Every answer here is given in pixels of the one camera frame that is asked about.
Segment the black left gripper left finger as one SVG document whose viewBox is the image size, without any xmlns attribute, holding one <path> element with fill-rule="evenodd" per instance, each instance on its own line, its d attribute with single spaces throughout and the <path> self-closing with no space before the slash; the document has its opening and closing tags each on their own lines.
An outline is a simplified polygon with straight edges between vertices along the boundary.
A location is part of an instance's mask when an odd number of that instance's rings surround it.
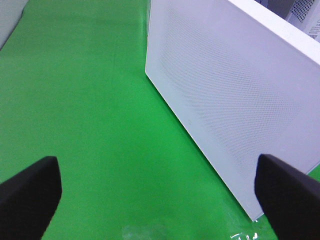
<svg viewBox="0 0 320 240">
<path fill-rule="evenodd" d="M 62 197 L 55 156 L 45 156 L 0 185 L 0 238 L 40 240 Z"/>
</svg>

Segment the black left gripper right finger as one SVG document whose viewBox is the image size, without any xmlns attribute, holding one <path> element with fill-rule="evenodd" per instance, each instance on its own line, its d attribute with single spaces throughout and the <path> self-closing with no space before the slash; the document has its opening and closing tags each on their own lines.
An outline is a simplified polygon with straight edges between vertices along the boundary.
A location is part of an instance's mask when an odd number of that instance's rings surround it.
<svg viewBox="0 0 320 240">
<path fill-rule="evenodd" d="M 280 240 L 320 238 L 320 183 L 285 161 L 261 154 L 254 193 Z"/>
</svg>

